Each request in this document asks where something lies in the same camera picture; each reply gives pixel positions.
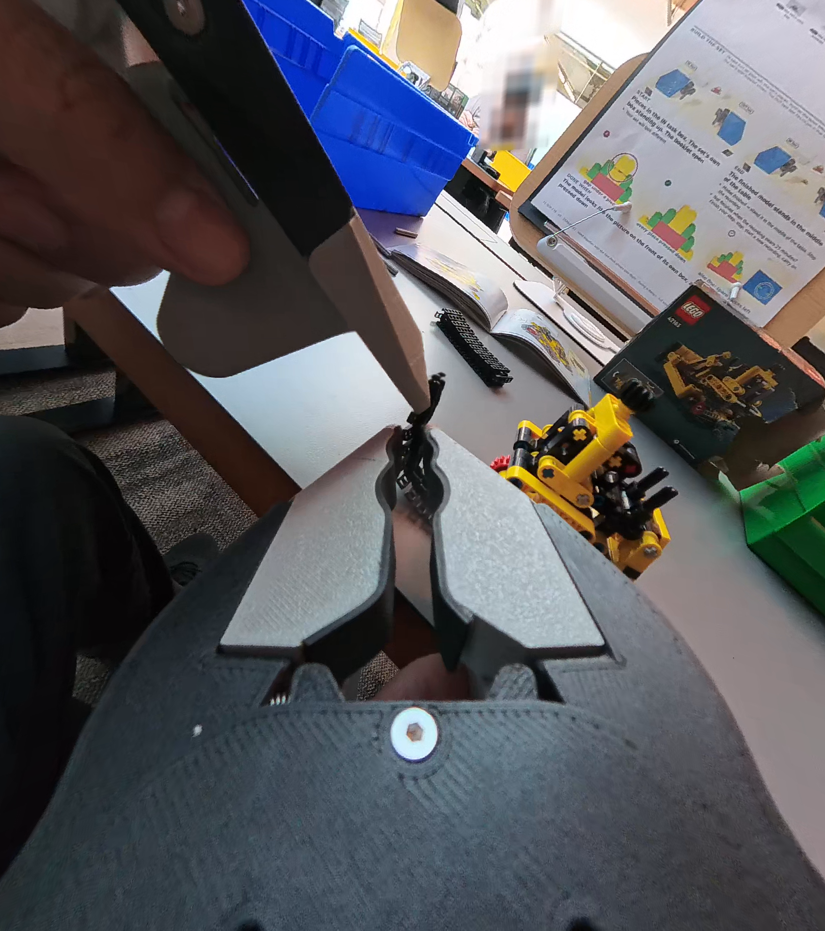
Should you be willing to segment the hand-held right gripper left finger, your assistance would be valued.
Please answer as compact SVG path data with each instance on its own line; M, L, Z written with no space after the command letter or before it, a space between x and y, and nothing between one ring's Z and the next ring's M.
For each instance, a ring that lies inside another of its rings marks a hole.
M220 639L234 657L318 664L344 682L393 630L402 430L384 428L286 507Z

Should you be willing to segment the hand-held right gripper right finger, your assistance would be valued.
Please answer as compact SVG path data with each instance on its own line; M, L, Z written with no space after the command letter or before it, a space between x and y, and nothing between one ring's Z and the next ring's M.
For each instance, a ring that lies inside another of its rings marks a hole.
M605 638L539 507L436 428L428 430L433 620L442 659L474 697L500 671L600 658Z

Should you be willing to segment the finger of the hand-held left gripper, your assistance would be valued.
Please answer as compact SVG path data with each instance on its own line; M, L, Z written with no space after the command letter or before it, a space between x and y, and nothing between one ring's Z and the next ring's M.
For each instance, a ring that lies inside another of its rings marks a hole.
M352 218L312 251L323 293L414 410L430 404L422 333L364 224Z

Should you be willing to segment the open lego instruction booklet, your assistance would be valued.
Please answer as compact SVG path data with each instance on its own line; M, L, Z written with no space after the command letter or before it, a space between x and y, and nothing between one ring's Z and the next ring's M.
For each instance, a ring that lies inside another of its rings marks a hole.
M417 244L390 252L392 262L447 298L471 328L521 344L534 353L575 399L591 404L590 375L566 334L541 312L510 307L503 290L442 253Z

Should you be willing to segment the yellow lego bulldozer model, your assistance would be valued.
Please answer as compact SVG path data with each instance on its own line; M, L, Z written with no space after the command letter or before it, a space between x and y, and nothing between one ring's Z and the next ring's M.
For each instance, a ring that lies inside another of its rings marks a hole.
M546 426L524 420L512 452L491 468L535 504L550 508L632 580L656 563L671 537L661 508L678 496L669 472L643 471L631 421L654 400L633 379Z

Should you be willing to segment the dark lego set box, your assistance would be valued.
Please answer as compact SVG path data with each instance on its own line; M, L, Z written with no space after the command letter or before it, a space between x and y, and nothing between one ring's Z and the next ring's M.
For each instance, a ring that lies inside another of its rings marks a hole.
M789 348L690 285L594 376L620 396L637 382L651 393L639 414L691 467L725 463L751 432L769 440L822 409L825 379Z

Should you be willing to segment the person's right hand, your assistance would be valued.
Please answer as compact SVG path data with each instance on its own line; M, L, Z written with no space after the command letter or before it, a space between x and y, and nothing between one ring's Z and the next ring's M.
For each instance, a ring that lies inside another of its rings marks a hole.
M399 669L392 679L372 696L372 701L456 702L472 698L470 677L466 666L448 669L438 653L416 658Z

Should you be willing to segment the person's left hand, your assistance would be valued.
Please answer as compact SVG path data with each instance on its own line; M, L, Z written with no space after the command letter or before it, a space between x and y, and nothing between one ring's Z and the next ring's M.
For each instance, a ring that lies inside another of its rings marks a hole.
M224 285L250 259L224 201L125 76L116 2L0 1L0 329L163 270Z

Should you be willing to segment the large blue plastic bin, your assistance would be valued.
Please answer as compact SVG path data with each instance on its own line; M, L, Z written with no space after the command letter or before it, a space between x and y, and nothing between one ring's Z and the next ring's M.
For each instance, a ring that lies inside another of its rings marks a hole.
M367 49L346 47L310 124L353 204L428 213L476 136Z

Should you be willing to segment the dark chair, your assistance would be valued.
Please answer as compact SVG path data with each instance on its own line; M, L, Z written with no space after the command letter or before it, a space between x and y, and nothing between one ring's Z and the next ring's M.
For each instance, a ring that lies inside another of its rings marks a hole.
M444 191L497 234L508 216L513 192L500 180L490 156L486 150L476 148L465 157Z

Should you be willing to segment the tan chair back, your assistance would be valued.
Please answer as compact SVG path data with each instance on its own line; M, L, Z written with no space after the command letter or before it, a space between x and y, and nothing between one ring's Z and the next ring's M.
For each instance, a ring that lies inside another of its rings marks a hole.
M463 35L461 6L459 1L398 1L381 53L395 64L411 62L446 84Z

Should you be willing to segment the white sheet stand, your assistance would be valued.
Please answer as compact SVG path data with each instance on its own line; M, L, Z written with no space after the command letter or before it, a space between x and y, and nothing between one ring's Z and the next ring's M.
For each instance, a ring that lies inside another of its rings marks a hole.
M542 230L535 245L537 258L578 303L626 335L638 334L651 322L648 308L595 265L557 223L545 220Z

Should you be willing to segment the person's dark trouser leg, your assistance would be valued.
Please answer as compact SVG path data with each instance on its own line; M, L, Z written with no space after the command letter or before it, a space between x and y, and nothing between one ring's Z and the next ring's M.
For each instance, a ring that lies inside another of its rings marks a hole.
M51 425L0 416L0 876L76 742L78 653L134 642L173 596L104 463Z

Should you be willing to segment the black table base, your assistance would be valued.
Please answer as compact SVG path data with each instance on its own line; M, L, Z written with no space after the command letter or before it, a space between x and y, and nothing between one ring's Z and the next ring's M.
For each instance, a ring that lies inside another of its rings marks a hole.
M0 349L0 379L76 375L103 368L110 368L116 373L111 395L37 411L30 413L30 417L70 436L153 422L162 417L160 411L116 366L111 357L68 316L63 316L62 343Z

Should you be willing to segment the printed instruction sheet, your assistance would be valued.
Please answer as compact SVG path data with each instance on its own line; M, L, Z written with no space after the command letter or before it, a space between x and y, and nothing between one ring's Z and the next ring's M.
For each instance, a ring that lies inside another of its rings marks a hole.
M697 2L521 214L648 310L768 324L825 270L825 1Z

